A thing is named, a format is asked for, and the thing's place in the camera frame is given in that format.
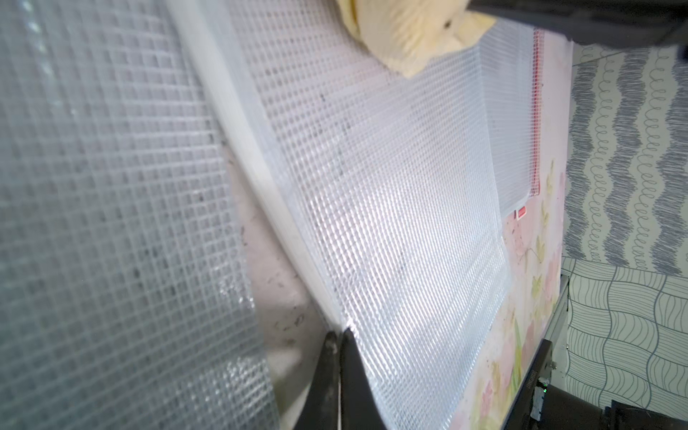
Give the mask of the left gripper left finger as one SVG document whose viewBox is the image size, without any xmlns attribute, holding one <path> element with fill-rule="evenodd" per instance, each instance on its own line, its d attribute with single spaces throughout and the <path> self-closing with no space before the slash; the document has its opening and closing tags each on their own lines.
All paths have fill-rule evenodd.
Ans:
<svg viewBox="0 0 688 430">
<path fill-rule="evenodd" d="M 324 337 L 314 377 L 295 430 L 336 430 L 340 408 L 340 338 L 336 331 Z"/>
</svg>

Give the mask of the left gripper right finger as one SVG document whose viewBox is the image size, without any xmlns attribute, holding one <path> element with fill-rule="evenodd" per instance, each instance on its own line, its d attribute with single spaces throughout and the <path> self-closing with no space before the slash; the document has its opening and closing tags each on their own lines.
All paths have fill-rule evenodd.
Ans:
<svg viewBox="0 0 688 430">
<path fill-rule="evenodd" d="M 340 354 L 340 417 L 344 430 L 385 430 L 351 329 L 342 333 Z"/>
</svg>

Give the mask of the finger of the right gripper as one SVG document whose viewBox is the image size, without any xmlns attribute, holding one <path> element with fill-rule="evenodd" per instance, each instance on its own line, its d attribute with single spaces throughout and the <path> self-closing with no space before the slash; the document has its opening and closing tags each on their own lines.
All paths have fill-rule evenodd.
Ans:
<svg viewBox="0 0 688 430">
<path fill-rule="evenodd" d="M 468 9 L 555 32 L 582 45 L 687 45 L 684 0 L 476 0 Z"/>
</svg>

